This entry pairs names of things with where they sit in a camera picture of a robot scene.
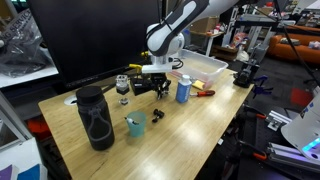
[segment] black clamp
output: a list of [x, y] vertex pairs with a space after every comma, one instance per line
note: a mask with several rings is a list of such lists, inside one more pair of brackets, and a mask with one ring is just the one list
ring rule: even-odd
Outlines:
[[160, 111], [158, 109], [155, 109], [153, 111], [153, 114], [156, 116], [156, 118], [152, 119], [153, 123], [158, 122], [158, 119], [162, 119], [164, 117], [164, 112], [162, 112], [162, 111]]

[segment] screwdriver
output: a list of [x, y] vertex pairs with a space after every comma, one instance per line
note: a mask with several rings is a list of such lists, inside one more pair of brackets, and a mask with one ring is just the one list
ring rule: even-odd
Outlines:
[[207, 91], [197, 92], [197, 94], [190, 94], [190, 96], [197, 96], [197, 97], [213, 96], [215, 93], [216, 92], [214, 90], [207, 90]]

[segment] plastic bag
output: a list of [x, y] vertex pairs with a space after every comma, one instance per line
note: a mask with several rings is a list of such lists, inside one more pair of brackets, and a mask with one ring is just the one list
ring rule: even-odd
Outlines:
[[29, 9], [7, 25], [0, 39], [5, 44], [0, 54], [1, 73], [19, 77], [46, 66], [46, 59], [39, 50], [42, 37]]

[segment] blue bottle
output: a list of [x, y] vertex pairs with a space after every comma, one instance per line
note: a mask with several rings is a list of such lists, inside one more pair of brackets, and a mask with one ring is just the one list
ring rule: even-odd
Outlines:
[[191, 81], [189, 75], [182, 75], [182, 78], [179, 80], [176, 100], [179, 103], [187, 102], [190, 96]]

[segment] wooden tabletop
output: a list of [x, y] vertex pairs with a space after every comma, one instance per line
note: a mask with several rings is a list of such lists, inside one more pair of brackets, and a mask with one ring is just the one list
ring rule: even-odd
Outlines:
[[[105, 151], [91, 148], [77, 106], [64, 104], [75, 91], [39, 106], [73, 179], [193, 179], [251, 90], [235, 86], [232, 73], [224, 70], [211, 88], [214, 96], [190, 97], [184, 104], [175, 100], [177, 79], [171, 75], [170, 94], [161, 100], [154, 91], [129, 92], [130, 103], [122, 106], [115, 89], [106, 92], [115, 142]], [[165, 113], [155, 124], [154, 109]], [[147, 123], [145, 134], [132, 138], [123, 117], [136, 110], [146, 113]]]

